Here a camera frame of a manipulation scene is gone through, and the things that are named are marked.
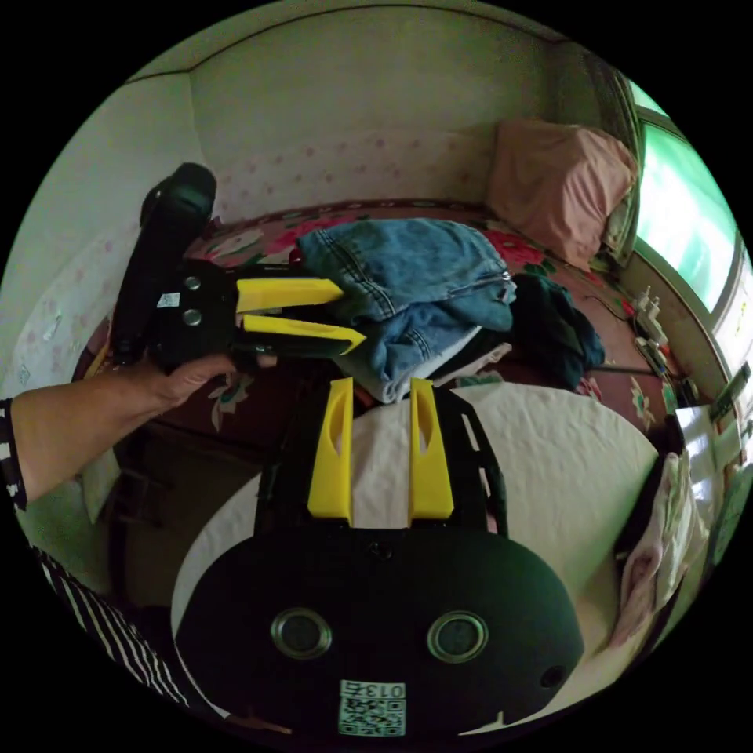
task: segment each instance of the striped sleeve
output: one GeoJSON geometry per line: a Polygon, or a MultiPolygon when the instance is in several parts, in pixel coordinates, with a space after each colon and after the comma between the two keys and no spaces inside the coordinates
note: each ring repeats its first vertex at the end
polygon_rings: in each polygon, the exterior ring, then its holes
{"type": "Polygon", "coordinates": [[[206,713],[208,704],[183,672],[168,665],[120,609],[80,584],[49,555],[35,550],[45,578],[89,637],[139,682],[167,700],[206,713]]]}
{"type": "MultiPolygon", "coordinates": [[[[17,510],[26,508],[24,481],[16,456],[10,400],[0,401],[0,483],[17,510]]],[[[201,716],[214,716],[185,674],[180,661],[160,656],[138,627],[102,595],[79,583],[45,552],[32,547],[49,585],[86,634],[139,682],[201,716]]]]}
{"type": "Polygon", "coordinates": [[[10,400],[0,400],[0,482],[17,510],[26,509],[26,489],[10,423],[10,400]]]}

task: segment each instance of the qr code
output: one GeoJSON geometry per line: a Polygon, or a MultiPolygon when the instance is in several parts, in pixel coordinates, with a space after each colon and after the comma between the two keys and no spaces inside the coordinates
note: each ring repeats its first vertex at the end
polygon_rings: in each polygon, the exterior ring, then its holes
{"type": "Polygon", "coordinates": [[[360,737],[405,735],[405,683],[343,680],[338,729],[342,735],[360,737]]]}

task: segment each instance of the red floral bedspread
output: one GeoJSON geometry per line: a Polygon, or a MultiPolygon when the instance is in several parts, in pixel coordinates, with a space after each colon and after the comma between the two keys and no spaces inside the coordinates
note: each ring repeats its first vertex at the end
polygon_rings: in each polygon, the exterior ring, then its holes
{"type": "MultiPolygon", "coordinates": [[[[513,274],[524,271],[543,275],[565,286],[602,338],[606,350],[604,369],[608,369],[588,373],[576,392],[584,399],[599,400],[649,436],[664,424],[666,387],[634,346],[635,334],[624,321],[630,313],[629,303],[598,275],[585,274],[548,256],[493,221],[483,206],[424,201],[350,202],[305,209],[232,227],[215,227],[211,237],[197,242],[189,253],[225,267],[243,267],[260,260],[284,261],[296,239],[318,227],[367,218],[415,216],[476,227],[494,244],[513,274]]],[[[83,377],[106,336],[107,322],[103,322],[82,353],[75,379],[83,377]]],[[[154,428],[178,435],[199,448],[261,460],[282,439],[296,404],[338,376],[339,371],[331,362],[281,363],[275,369],[203,388],[185,405],[155,422],[154,428]]],[[[559,386],[525,363],[515,349],[477,376],[455,380],[449,386],[501,380],[559,386]]]]}

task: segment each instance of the window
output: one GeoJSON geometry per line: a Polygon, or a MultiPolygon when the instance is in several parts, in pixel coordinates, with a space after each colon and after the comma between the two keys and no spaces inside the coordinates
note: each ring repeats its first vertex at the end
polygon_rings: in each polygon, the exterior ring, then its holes
{"type": "MultiPolygon", "coordinates": [[[[719,186],[667,113],[631,84],[646,138],[636,250],[716,341],[731,377],[753,363],[753,267],[719,186]]],[[[738,403],[753,416],[753,379],[738,403]]]]}
{"type": "Polygon", "coordinates": [[[712,313],[732,269],[737,229],[698,153],[646,123],[638,236],[682,277],[712,313]]]}

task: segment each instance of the mattress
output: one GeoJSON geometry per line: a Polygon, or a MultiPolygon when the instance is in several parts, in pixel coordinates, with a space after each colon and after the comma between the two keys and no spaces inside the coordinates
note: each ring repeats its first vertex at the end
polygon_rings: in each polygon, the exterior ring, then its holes
{"type": "MultiPolygon", "coordinates": [[[[607,355],[608,370],[586,373],[575,391],[616,410],[649,436],[663,425],[667,412],[665,385],[643,361],[634,346],[633,329],[622,321],[624,314],[619,312],[626,311],[628,302],[597,275],[567,267],[512,233],[509,227],[491,221],[489,210],[481,206],[408,200],[342,202],[215,227],[208,238],[193,245],[189,255],[236,269],[259,261],[285,264],[296,240],[319,227],[367,218],[419,216],[476,227],[486,233],[511,272],[542,275],[565,286],[575,305],[595,327],[607,355]]],[[[75,379],[83,377],[104,346],[107,326],[107,321],[102,322],[84,348],[75,379]]],[[[297,401],[339,375],[337,367],[327,361],[282,362],[277,369],[245,376],[240,384],[224,388],[207,385],[181,407],[152,421],[150,427],[198,450],[263,462],[282,440],[297,401]]],[[[485,368],[479,377],[458,380],[450,387],[466,387],[478,379],[558,386],[541,369],[529,364],[525,354],[516,348],[497,364],[485,368]]]]}
{"type": "MultiPolygon", "coordinates": [[[[584,639],[576,670],[545,709],[523,720],[529,721],[604,689],[641,647],[649,626],[620,649],[606,649],[619,603],[612,550],[657,451],[618,413],[568,391],[505,383],[455,392],[475,406],[504,473],[510,537],[558,574],[584,639]]],[[[405,527],[408,448],[407,401],[354,422],[356,527],[405,527]]],[[[254,479],[235,494],[194,542],[176,582],[173,631],[209,565],[253,535],[258,483],[254,479]]],[[[498,729],[503,722],[469,733],[498,729]]]]}

